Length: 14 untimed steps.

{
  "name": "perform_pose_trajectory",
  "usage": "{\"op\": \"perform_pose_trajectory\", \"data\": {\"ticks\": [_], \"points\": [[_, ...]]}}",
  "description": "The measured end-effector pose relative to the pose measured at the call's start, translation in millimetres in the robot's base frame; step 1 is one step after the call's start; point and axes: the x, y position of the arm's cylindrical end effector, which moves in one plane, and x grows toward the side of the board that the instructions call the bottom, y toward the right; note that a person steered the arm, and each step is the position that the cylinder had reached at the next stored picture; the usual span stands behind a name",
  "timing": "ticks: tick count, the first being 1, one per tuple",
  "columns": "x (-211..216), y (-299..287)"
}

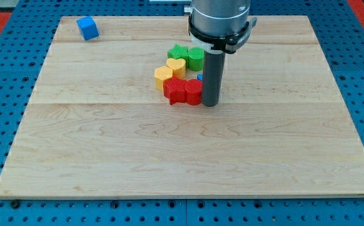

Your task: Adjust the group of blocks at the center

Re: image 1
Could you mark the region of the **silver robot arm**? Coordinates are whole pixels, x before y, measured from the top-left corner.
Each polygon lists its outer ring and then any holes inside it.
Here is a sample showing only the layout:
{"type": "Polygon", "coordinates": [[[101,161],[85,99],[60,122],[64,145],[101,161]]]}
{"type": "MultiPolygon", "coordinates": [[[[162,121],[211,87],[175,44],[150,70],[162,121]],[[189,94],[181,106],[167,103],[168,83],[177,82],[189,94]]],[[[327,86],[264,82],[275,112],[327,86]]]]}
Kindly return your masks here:
{"type": "Polygon", "coordinates": [[[230,36],[247,22],[251,0],[192,0],[191,25],[209,36],[230,36]]]}

